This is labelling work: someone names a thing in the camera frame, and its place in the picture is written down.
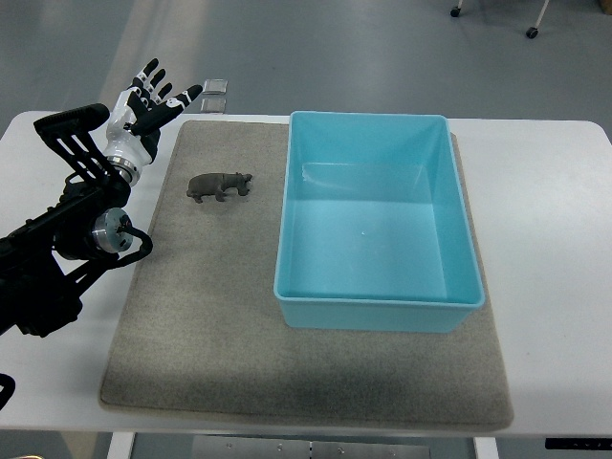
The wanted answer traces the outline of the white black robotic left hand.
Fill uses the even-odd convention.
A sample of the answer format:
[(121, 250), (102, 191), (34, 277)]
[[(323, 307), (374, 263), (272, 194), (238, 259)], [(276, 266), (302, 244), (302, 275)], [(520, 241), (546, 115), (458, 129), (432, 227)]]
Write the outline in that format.
[(116, 164), (139, 171), (157, 156), (161, 128), (181, 115), (203, 92), (192, 85), (175, 96), (164, 82), (159, 60), (149, 61), (123, 90), (111, 111), (106, 130), (108, 144), (103, 155)]

